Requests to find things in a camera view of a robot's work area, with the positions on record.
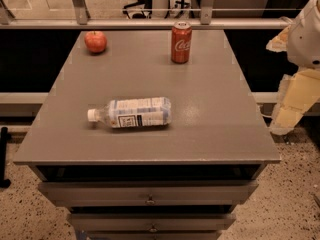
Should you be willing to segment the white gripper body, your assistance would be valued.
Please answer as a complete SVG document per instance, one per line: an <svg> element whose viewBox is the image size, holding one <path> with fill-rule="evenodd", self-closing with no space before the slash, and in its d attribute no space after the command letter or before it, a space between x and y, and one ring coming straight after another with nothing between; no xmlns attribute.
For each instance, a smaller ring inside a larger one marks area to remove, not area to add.
<svg viewBox="0 0 320 240"><path fill-rule="evenodd" d="M290 26L287 57L299 67L320 67L320 13L303 9Z"/></svg>

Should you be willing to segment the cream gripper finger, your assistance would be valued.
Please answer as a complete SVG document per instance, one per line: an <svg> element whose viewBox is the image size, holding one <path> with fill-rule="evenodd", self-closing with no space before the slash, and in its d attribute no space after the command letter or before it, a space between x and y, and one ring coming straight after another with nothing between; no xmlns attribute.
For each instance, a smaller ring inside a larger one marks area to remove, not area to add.
<svg viewBox="0 0 320 240"><path fill-rule="evenodd" d="M277 36L268 41L266 49L272 52L286 52L290 26L284 28Z"/></svg>
<svg viewBox="0 0 320 240"><path fill-rule="evenodd" d="M300 68L293 76L284 75L271 116L270 132L288 134L319 99L320 70Z"/></svg>

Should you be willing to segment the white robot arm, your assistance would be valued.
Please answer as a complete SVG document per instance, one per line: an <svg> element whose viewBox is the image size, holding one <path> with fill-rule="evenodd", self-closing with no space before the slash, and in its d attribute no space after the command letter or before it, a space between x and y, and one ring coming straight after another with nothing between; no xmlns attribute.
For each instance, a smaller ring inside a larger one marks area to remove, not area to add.
<svg viewBox="0 0 320 240"><path fill-rule="evenodd" d="M309 0L266 49L286 52L298 66L293 76L284 74L280 81L269 126L271 133L286 135L320 99L320 0Z"/></svg>

